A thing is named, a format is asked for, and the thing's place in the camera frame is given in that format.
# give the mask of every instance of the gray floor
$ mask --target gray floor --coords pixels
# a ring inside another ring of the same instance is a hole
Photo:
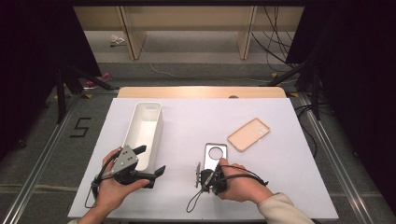
[[[102,72],[113,74],[109,81],[114,86],[259,86],[272,79],[274,69],[286,71],[289,68],[270,57],[254,41],[251,42],[247,60],[239,59],[233,33],[218,32],[157,32],[148,33],[144,52],[139,60],[131,61],[128,50],[119,46],[111,48],[111,35],[123,37],[120,32],[88,32],[97,62]],[[265,43],[263,34],[256,36]],[[282,38],[288,42],[288,36]],[[278,45],[272,45],[276,55],[282,56]],[[286,92],[294,91],[293,78],[281,85]],[[69,206],[74,200],[81,178],[89,162],[92,150],[105,121],[106,112],[116,92],[101,89],[87,90],[90,98],[73,96],[69,105],[76,102],[62,135],[55,144],[50,160],[42,176],[38,179],[30,200],[28,200],[18,223],[67,223]],[[8,208],[21,190],[29,174],[40,158],[56,128],[57,103],[53,93],[48,98],[48,108],[43,108],[35,124],[26,134],[26,148],[16,148],[0,163],[0,218],[3,220]],[[294,107],[302,105],[301,97],[290,97]],[[357,192],[363,198],[372,223],[396,223],[396,217],[388,208],[375,184],[367,175],[359,161],[352,154],[337,117],[328,106],[320,109],[321,124],[329,135],[333,147],[346,168],[348,176]],[[89,127],[85,137],[75,130],[80,124]],[[315,137],[318,154],[315,157],[323,181],[329,191],[339,219],[322,223],[360,223],[350,200],[332,167],[325,148],[315,135],[315,129],[307,115],[302,116],[302,124]],[[314,151],[314,141],[307,135],[309,146]]]

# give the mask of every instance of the wire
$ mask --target wire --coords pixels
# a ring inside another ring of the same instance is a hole
[[[282,83],[291,83],[291,82],[294,82],[294,81],[297,81],[297,78],[296,79],[292,79],[290,81],[283,81]]]
[[[327,105],[327,103],[318,103],[319,105]],[[300,125],[302,127],[302,129],[306,132],[306,134],[308,134],[308,136],[312,139],[313,143],[314,143],[314,152],[313,152],[313,157],[315,158],[318,154],[318,144],[315,141],[314,136],[312,136],[312,134],[305,128],[305,126],[301,123],[301,116],[304,112],[307,112],[309,110],[312,110],[313,105],[302,105],[302,106],[298,106],[296,108],[294,108],[294,110],[298,110],[298,109],[303,109],[302,111],[300,111],[300,113],[297,115],[297,120],[300,122]]]
[[[96,198],[98,197],[98,189],[99,189],[100,184],[102,183],[103,180],[109,179],[109,178],[110,178],[110,177],[104,178],[104,179],[102,178],[102,175],[103,175],[103,173],[105,172],[105,169],[107,168],[108,164],[109,164],[111,161],[113,161],[114,159],[116,159],[119,155],[120,155],[120,151],[118,151],[118,152],[116,152],[115,154],[113,154],[113,155],[106,161],[106,163],[102,166],[102,169],[101,169],[101,171],[99,172],[99,175],[97,175],[97,176],[93,179],[93,181],[91,182],[91,188],[90,188],[90,191],[89,191],[89,193],[88,193],[88,195],[87,195],[87,198],[86,198],[85,204],[84,204],[86,208],[94,208],[94,207],[95,207],[95,203],[94,203],[93,206],[91,206],[91,207],[87,206],[88,198],[89,198],[89,196],[90,196],[90,194],[91,194],[91,192],[92,192],[93,198],[96,200]]]
[[[291,40],[291,42],[292,42],[292,41],[293,41],[293,38],[291,38],[289,32],[286,32],[286,34],[289,36],[289,38],[290,38],[290,40]]]
[[[262,184],[262,185],[264,185],[264,186],[267,186],[267,185],[268,185],[268,181],[266,181],[266,182],[263,181],[258,175],[254,174],[253,172],[251,172],[251,171],[249,171],[249,170],[247,170],[247,169],[244,169],[244,168],[241,168],[241,167],[237,167],[237,166],[232,166],[232,165],[221,165],[220,167],[221,167],[221,168],[222,168],[222,167],[231,167],[231,168],[235,168],[235,169],[239,169],[239,170],[246,171],[246,172],[248,172],[249,174],[227,175],[227,176],[225,176],[225,177],[223,177],[223,178],[221,178],[221,179],[216,180],[213,184],[210,184],[210,185],[207,185],[207,186],[202,185],[201,190],[199,190],[198,193],[196,193],[196,194],[190,199],[189,203],[187,204],[187,207],[186,207],[186,212],[187,212],[187,213],[190,213],[190,212],[192,212],[192,210],[194,210],[195,205],[197,204],[199,197],[200,197],[201,194],[204,192],[204,186],[209,188],[209,187],[213,186],[213,185],[216,184],[216,183],[225,182],[225,181],[227,181],[228,179],[237,178],[237,177],[248,177],[248,178],[252,178],[252,179],[257,180],[260,184]],[[220,172],[212,171],[211,174],[213,175],[213,174],[220,174],[220,173],[221,173],[221,171],[220,171]],[[192,209],[189,209],[189,207],[190,207],[190,205],[191,205],[191,203],[192,203],[192,201],[193,201],[194,199],[195,199],[194,205],[193,205]]]
[[[200,190],[200,191],[198,191],[197,194],[194,195],[194,197],[191,198],[191,200],[189,201],[189,204],[187,204],[187,207],[186,207],[186,212],[187,212],[187,213],[190,213],[190,212],[192,212],[192,210],[194,210],[195,205],[197,205],[198,199],[199,199],[199,197],[201,196],[201,194],[202,194],[203,192],[204,192],[203,190]],[[195,197],[197,197],[197,198],[195,199],[194,206],[192,207],[191,210],[189,210],[190,204],[191,204],[192,200],[194,200]]]
[[[267,52],[267,55],[268,55],[268,53],[269,53],[269,54],[271,54],[272,56],[274,56],[275,58],[277,58],[278,60],[280,60],[280,61],[281,61],[282,63],[284,63],[285,65],[289,66],[290,68],[294,68],[292,65],[286,63],[286,61],[284,61],[283,59],[277,57],[273,52],[271,52],[271,50],[269,50],[269,49],[266,48],[262,43],[260,43],[260,41],[256,38],[256,36],[255,36],[253,33],[251,33],[251,35],[252,35],[253,38],[256,40],[256,42],[260,45],[260,47],[262,47],[262,48]]]
[[[271,39],[271,37],[270,36],[268,36],[265,32],[262,32],[268,39]],[[274,40],[274,39],[272,39],[272,41],[273,42],[275,42],[275,43],[277,43],[277,44],[281,44],[281,45],[283,45],[283,46],[285,46],[285,47],[288,47],[288,48],[290,48],[290,45],[287,45],[287,44],[284,44],[284,43],[281,43],[281,42],[278,42],[278,41],[276,41],[276,40]]]
[[[269,22],[270,22],[270,24],[271,24],[271,27],[273,28],[273,32],[272,32],[272,34],[271,34],[270,43],[269,43],[269,45],[268,45],[268,48],[269,48],[269,46],[270,46],[270,44],[271,44],[271,41],[272,41],[272,39],[273,39],[274,34],[276,34],[276,38],[277,38],[277,40],[278,40],[278,42],[279,42],[280,51],[282,52],[283,57],[285,57],[285,59],[286,59],[286,56],[285,56],[285,54],[284,54],[284,52],[283,52],[283,49],[282,49],[282,47],[281,47],[281,45],[280,45],[280,43],[282,43],[282,40],[280,39],[279,34],[277,33],[277,15],[278,15],[278,12],[279,12],[279,7],[274,7],[274,12],[275,12],[275,15],[274,15],[274,17],[275,17],[275,22],[274,22],[274,23],[272,22],[272,20],[271,20],[269,14],[268,14],[268,12],[267,12],[267,8],[266,8],[266,7],[264,7],[264,11],[265,11],[265,14],[266,14],[266,16],[267,16],[267,18],[268,18],[268,20],[269,20]]]
[[[282,48],[281,48],[281,46],[280,46],[280,45],[282,45],[282,47],[283,47],[283,49],[285,50],[285,52],[289,55],[289,51],[285,48],[286,46],[283,44],[282,39],[280,38],[280,36],[279,36],[279,34],[278,34],[278,32],[277,32],[277,16],[278,16],[278,13],[279,13],[279,6],[276,6],[275,28],[276,28],[277,40],[278,40],[278,42],[279,42],[279,47],[280,47],[280,49],[282,50]]]
[[[246,81],[257,81],[257,82],[263,82],[263,83],[270,83],[271,81],[264,81],[264,80],[259,80],[259,79],[253,79],[253,78],[227,78],[227,77],[181,77],[181,76],[176,76],[167,72],[162,72],[162,71],[158,71],[157,69],[155,69],[152,64],[149,64],[151,69],[158,73],[158,74],[164,74],[164,75],[168,75],[170,77],[176,77],[176,78],[194,78],[194,79],[200,79],[200,80],[210,80],[210,79],[222,79],[222,80],[229,80],[229,81],[241,81],[241,80],[246,80]]]

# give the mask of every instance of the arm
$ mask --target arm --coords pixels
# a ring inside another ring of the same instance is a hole
[[[228,165],[225,159],[220,159],[219,165]],[[232,164],[245,169],[239,164]],[[232,167],[222,167],[225,176],[243,174],[245,171]],[[251,178],[232,178],[227,180],[227,190],[219,194],[222,200],[237,202],[251,201],[257,204],[259,211],[268,223],[313,223],[303,212],[294,207],[291,200],[283,193],[274,194],[267,187]]]
[[[112,150],[107,156],[103,159],[103,164],[106,163],[110,159],[110,157],[117,153],[120,148]],[[114,162],[111,162],[106,171],[110,171],[113,167]],[[103,180],[99,187],[99,195],[96,199],[95,205],[91,208],[80,220],[74,222],[75,220],[69,223],[78,223],[78,224],[99,224],[102,223],[103,220],[115,209],[120,207],[123,200],[130,193],[134,192],[137,189],[141,189],[145,187],[149,183],[146,179],[141,179],[130,185],[122,185],[118,183],[115,179],[109,178]]]

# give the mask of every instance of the white plastic bin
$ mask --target white plastic bin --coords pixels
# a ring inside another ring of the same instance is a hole
[[[130,148],[147,146],[146,151],[137,155],[137,171],[154,173],[154,165],[163,130],[162,106],[159,103],[142,102],[134,108],[128,132],[123,142]]]

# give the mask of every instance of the tripod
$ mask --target tripod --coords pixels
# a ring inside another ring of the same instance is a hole
[[[86,78],[94,84],[102,87],[107,91],[119,90],[120,87],[112,87],[111,85],[105,83],[102,80],[97,79],[96,77],[91,76],[90,74],[82,71],[79,68],[74,66],[66,66],[63,69],[59,69],[57,73],[56,80],[56,91],[58,94],[58,121],[60,123],[66,114],[66,100],[64,95],[64,84],[66,84],[67,88],[73,94],[81,94],[84,91],[81,83],[78,81],[78,77]]]
[[[274,87],[279,83],[287,80],[294,75],[300,74],[295,85],[297,91],[306,91],[310,86],[312,89],[312,111],[317,118],[320,120],[318,113],[318,90],[320,86],[320,67],[324,61],[326,54],[330,50],[330,46],[334,42],[338,34],[337,22],[341,22],[341,18],[345,10],[345,6],[340,6],[331,14],[330,18],[325,22],[325,26],[319,33],[318,40],[314,47],[308,54],[304,62],[300,63],[296,67],[292,68],[289,72],[281,77],[274,79],[268,84],[270,87]]]

